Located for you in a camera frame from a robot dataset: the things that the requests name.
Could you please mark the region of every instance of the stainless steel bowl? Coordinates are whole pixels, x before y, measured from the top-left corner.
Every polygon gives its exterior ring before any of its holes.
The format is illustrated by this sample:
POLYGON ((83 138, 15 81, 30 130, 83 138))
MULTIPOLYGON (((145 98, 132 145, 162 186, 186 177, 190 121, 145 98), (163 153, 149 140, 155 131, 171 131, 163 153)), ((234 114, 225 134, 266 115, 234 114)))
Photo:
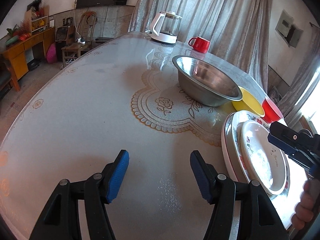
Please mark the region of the stainless steel bowl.
POLYGON ((175 56, 172 62, 178 69, 181 88, 199 103, 221 106, 242 99, 238 85, 215 66, 188 56, 175 56))

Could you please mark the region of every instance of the floor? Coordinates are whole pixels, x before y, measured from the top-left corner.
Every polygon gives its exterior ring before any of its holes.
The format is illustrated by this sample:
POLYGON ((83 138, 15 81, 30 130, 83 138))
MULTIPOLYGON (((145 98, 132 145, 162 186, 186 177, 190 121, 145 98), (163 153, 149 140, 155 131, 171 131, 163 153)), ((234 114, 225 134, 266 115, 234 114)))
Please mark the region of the floor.
POLYGON ((20 80, 20 92, 14 88, 0 101, 0 144, 13 121, 31 98, 59 71, 62 62, 49 64, 42 62, 35 70, 25 74, 20 80))

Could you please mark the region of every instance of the plate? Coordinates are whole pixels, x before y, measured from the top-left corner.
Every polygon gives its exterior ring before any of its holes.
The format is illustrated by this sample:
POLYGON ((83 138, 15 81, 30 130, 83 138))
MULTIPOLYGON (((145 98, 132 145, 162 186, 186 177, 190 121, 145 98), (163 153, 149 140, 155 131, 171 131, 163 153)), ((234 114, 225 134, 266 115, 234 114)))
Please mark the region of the plate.
MULTIPOLYGON (((246 182, 246 183, 250 181, 250 178, 249 178, 249 173, 246 170, 246 166, 243 162, 243 157, 240 149, 240 141, 238 140, 238 138, 240 138, 241 128, 243 123, 248 120, 257 121, 258 123, 262 124, 264 128, 269 130, 268 124, 264 122, 260 117, 258 117, 257 115, 249 111, 242 110, 234 113, 234 115, 227 120, 226 122, 227 132, 225 133, 227 150, 228 150, 232 167, 234 168, 235 174, 239 182, 246 182)), ((286 178, 286 184, 284 186, 284 190, 280 195, 288 196, 289 187, 290 187, 290 169, 289 169, 289 164, 286 156, 284 156, 284 161, 286 166, 287 178, 286 178)))
POLYGON ((286 167, 281 150, 268 142, 269 131, 248 120, 242 125, 240 147, 251 179, 258 180, 271 195, 279 195, 286 183, 286 167))
POLYGON ((228 150, 227 150, 227 143, 226 143, 226 138, 225 138, 225 128, 226 128, 226 123, 229 120, 229 124, 230 124, 230 120, 232 119, 233 113, 230 114, 224 124, 222 125, 222 129, 221 129, 221 147, 222 147, 222 153, 223 153, 223 159, 224 159, 224 163, 226 164, 226 168, 229 174, 230 179, 232 179, 233 181, 238 181, 238 178, 234 172, 234 169, 232 167, 232 164, 230 162, 230 158, 228 155, 228 150))

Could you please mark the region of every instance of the pink bag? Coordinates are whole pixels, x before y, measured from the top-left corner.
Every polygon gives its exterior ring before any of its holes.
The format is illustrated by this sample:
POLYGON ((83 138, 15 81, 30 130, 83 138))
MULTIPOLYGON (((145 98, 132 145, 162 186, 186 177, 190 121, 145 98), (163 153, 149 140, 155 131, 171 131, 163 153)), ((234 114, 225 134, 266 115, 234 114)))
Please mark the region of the pink bag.
POLYGON ((48 63, 55 63, 58 61, 56 54, 56 45, 52 43, 47 52, 47 61, 48 63))

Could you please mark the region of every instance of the shelf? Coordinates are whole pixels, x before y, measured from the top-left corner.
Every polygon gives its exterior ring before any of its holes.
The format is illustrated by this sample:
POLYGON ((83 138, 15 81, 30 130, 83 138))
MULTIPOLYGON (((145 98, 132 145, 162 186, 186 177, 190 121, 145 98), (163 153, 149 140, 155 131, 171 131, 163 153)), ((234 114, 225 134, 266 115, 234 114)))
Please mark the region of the shelf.
POLYGON ((41 19, 46 18, 46 17, 48 17, 48 16, 43 16, 43 17, 40 17, 40 18, 37 18, 37 19, 31 20, 31 22, 35 22, 35 21, 37 21, 37 20, 41 20, 41 19))
POLYGON ((40 27, 40 28, 37 28, 37 29, 33 30, 32 32, 35 32, 35 31, 37 31, 37 30, 40 30, 40 29, 42 29, 42 28, 44 28, 44 27, 46 27, 46 25, 45 25, 45 26, 42 26, 42 27, 40 27))

